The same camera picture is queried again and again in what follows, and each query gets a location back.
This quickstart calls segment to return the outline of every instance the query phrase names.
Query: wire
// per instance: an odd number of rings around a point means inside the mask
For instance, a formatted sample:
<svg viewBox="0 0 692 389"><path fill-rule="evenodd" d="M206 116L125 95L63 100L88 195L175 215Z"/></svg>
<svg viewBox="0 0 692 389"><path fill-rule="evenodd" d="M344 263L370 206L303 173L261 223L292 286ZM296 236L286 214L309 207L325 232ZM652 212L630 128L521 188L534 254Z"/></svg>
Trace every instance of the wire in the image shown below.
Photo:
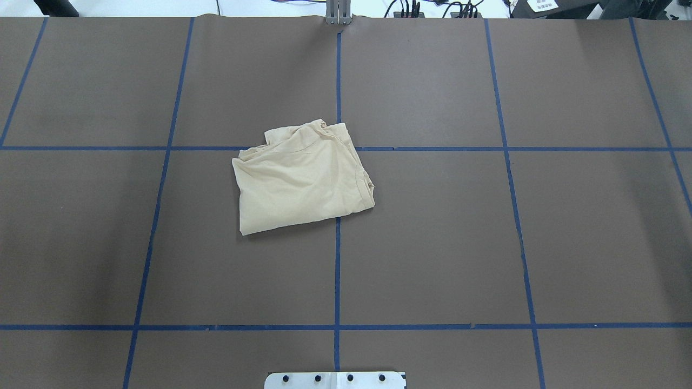
<svg viewBox="0 0 692 389"><path fill-rule="evenodd" d="M385 16L383 16L383 17L387 17L387 14L389 13L389 11L392 9L392 6L393 6L394 3L396 3L396 2L397 2L397 0L392 0L392 2L390 3L390 6L387 7L387 10L385 11Z"/></svg>
<svg viewBox="0 0 692 389"><path fill-rule="evenodd" d="M444 14L442 14L442 17L443 17L443 18L444 18L445 16L447 16L447 11L449 11L449 8L452 8L452 6L455 5L455 4L459 6L459 13L461 13L461 12L463 11L463 9L464 9L464 4L462 4L461 1L454 1L454 2L452 2L452 3L449 3L449 5L447 5L447 9L445 9L445 10L444 10Z"/></svg>

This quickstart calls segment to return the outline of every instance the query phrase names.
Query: metal bracket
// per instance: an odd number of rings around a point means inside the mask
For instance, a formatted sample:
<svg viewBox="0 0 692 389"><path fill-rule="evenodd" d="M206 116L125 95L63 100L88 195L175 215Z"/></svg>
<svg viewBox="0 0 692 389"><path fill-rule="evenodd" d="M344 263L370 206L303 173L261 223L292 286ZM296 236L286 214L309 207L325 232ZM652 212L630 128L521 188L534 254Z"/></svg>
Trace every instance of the metal bracket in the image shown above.
<svg viewBox="0 0 692 389"><path fill-rule="evenodd" d="M406 389L403 372L272 373L264 389Z"/></svg>
<svg viewBox="0 0 692 389"><path fill-rule="evenodd" d="M327 0L327 24L351 24L351 0Z"/></svg>

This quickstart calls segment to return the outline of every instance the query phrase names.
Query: blue tape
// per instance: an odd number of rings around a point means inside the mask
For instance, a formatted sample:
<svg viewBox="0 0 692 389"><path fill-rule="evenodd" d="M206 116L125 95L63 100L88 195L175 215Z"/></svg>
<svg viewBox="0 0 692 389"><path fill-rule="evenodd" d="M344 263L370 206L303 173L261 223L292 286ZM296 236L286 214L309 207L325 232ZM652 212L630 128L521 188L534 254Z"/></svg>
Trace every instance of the blue tape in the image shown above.
<svg viewBox="0 0 692 389"><path fill-rule="evenodd" d="M144 271L142 274L142 283L139 289L139 297L137 300L137 310L134 319L134 328L132 329L132 338L130 339L130 349L127 355L127 365L125 366L125 378L122 381L123 389L127 389L129 385L130 373L132 371L132 361L134 360L134 352L137 344L137 335L139 331L139 323L142 317L142 307L144 305L144 295L147 291L147 279L149 278L149 268L152 263L152 253L154 252L154 236L156 227L158 226L158 216L161 211L161 196L163 194L163 186L166 182L166 174L168 171L168 162L170 160L171 148L173 145L173 136L175 134L175 126L178 118L178 108L180 99L183 93L183 82L185 80L185 69L188 63L188 54L190 52L190 41L192 39L192 27L194 26L194 17L190 18L190 26L188 27L188 39L185 43L185 53L183 54L183 64L180 70L180 79L178 81L178 91L175 97L173 106L173 116L171 118L171 127L168 133L168 144L166 146L166 155L163 159L163 169L161 171L161 181L158 185L158 194L156 195L156 207L154 209L154 220L152 221L152 230L149 234L149 246L147 247L147 258L144 263Z"/></svg>
<svg viewBox="0 0 692 389"><path fill-rule="evenodd" d="M172 151L239 151L250 146L171 146ZM167 146L1 146L14 151L165 151ZM692 147L360 146L360 152L692 152Z"/></svg>
<svg viewBox="0 0 692 389"><path fill-rule="evenodd" d="M341 33L336 34L336 122L341 123Z"/></svg>
<svg viewBox="0 0 692 389"><path fill-rule="evenodd" d="M341 34L336 34L336 122L341 123ZM336 241L334 244L334 371L341 369L341 218L336 218Z"/></svg>
<svg viewBox="0 0 692 389"><path fill-rule="evenodd" d="M0 331L132 331L134 325L0 324ZM270 324L270 325L139 325L138 331L466 331L692 328L692 322L507 323L507 324Z"/></svg>
<svg viewBox="0 0 692 389"><path fill-rule="evenodd" d="M639 65L641 65L641 72L644 74L644 81L646 81L646 87L651 95L651 102L653 103L653 108L656 111L656 116L658 117L658 123L661 125L661 130L663 131L663 137L666 139L666 145L670 149L671 160L673 160L673 167L675 168L675 174L677 175L677 181L680 183L682 189L682 195L687 203L687 210L690 216L692 216L692 201L690 200L689 192L687 191L687 186L685 185L685 180L682 177L682 172L680 171L680 166L677 164L677 158L675 157L675 152L672 150L671 137L668 135L668 129L666 128L666 123L663 120L663 115L661 114L661 109L658 105L658 100L656 100L656 94L653 92L653 87L651 86L651 80L649 79L648 72L646 71L646 65L644 64L644 57L641 55L641 48L639 47L639 39L637 38L637 29L635 28L635 20L630 17L630 29L632 31L632 39L635 42L635 48L637 49L637 57L639 57Z"/></svg>
<svg viewBox="0 0 692 389"><path fill-rule="evenodd" d="M17 151L164 151L166 146L3 146Z"/></svg>
<svg viewBox="0 0 692 389"><path fill-rule="evenodd" d="M34 62L34 57L36 57L36 51L39 49L39 44L41 43L41 38L43 37L43 33L46 30L46 25L48 24L48 18L45 17L43 20L43 23L41 23L41 29L39 30L38 36L36 36L36 42L34 43L34 49L31 51L31 55L29 56L29 61L26 64L26 68L24 69L24 74L21 77L21 81L19 82L19 87L17 88L17 93L15 94L15 99L12 101L12 106L10 107L10 113L7 115L7 121L5 122L5 127L2 130L2 135L0 135L0 146L2 146L5 143L5 138L7 137L7 132L10 130L10 124L12 124L12 117L15 114L15 110L17 109L17 104L19 103L19 97L21 96L21 91L24 90L24 83L26 82L26 78L29 76L29 70L31 70L31 65Z"/></svg>
<svg viewBox="0 0 692 389"><path fill-rule="evenodd" d="M331 324L140 325L140 331L333 331Z"/></svg>
<svg viewBox="0 0 692 389"><path fill-rule="evenodd" d="M526 300L529 308L529 319L531 324L536 324L536 313L534 311L534 298L531 294L531 282L529 280L529 266L526 262L526 251L524 250L524 236L521 230L521 220L519 218L519 208L517 207L516 191L514 190L514 177L512 176L511 161L509 160L509 150L507 147L507 133L504 130L504 118L502 115L502 105L500 104L500 89L498 88L498 75L495 71L495 59L493 58L493 43L490 36L490 25L488 19L483 19L485 24L485 36L488 43L488 56L490 59L490 71L493 76L493 88L495 89L495 104L498 110L498 120L500 122L500 135L502 136L502 146L504 148L504 164L507 168L507 179L509 180L509 194L512 200L512 209L514 211L514 224L519 237L519 248L521 252L522 265L524 266L524 288L526 291ZM538 341L538 332L532 329L531 333L534 338L534 352L536 354L536 367L538 368L538 383L541 389L545 389L545 378L543 374L543 358L540 355L540 343Z"/></svg>
<svg viewBox="0 0 692 389"><path fill-rule="evenodd" d="M0 324L0 331L132 331L133 325Z"/></svg>

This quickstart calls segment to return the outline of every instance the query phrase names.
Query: crumpled cloth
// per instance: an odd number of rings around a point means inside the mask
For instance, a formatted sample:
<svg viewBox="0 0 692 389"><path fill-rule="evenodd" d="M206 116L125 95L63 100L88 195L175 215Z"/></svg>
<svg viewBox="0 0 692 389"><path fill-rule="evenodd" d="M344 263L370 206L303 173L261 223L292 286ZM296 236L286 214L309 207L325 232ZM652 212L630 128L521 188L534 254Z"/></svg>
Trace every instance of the crumpled cloth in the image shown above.
<svg viewBox="0 0 692 389"><path fill-rule="evenodd" d="M264 137L266 145L233 159L242 235L374 207L374 185L344 123L315 120Z"/></svg>

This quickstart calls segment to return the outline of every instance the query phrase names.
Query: black cable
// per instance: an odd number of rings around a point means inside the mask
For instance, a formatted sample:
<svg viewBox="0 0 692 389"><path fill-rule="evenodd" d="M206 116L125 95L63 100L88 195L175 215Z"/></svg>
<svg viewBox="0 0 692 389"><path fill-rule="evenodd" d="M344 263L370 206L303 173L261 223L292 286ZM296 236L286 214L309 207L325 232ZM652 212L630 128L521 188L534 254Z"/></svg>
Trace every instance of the black cable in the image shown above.
<svg viewBox="0 0 692 389"><path fill-rule="evenodd" d="M444 10L444 14L442 14L442 18L447 16L447 11L449 11L449 8L452 8L452 6L455 4L459 6L459 13L461 13L462 9L464 8L464 4L462 4L461 1L454 1L452 3L449 3L449 5L447 6L447 9Z"/></svg>
<svg viewBox="0 0 692 389"><path fill-rule="evenodd" d="M392 6L393 6L394 3L396 3L396 2L397 2L397 0L392 0L392 2L390 3L390 6L387 7L387 10L385 11L385 16L383 16L383 17L387 17L387 14L389 13L389 11L392 9Z"/></svg>
<svg viewBox="0 0 692 389"><path fill-rule="evenodd" d="M471 10L471 0L468 0L468 3L466 3L466 5L464 6L464 10L461 11L461 12L459 13L459 16L457 16L457 17L463 17L463 18L465 18L465 17L467 16L469 10Z"/></svg>

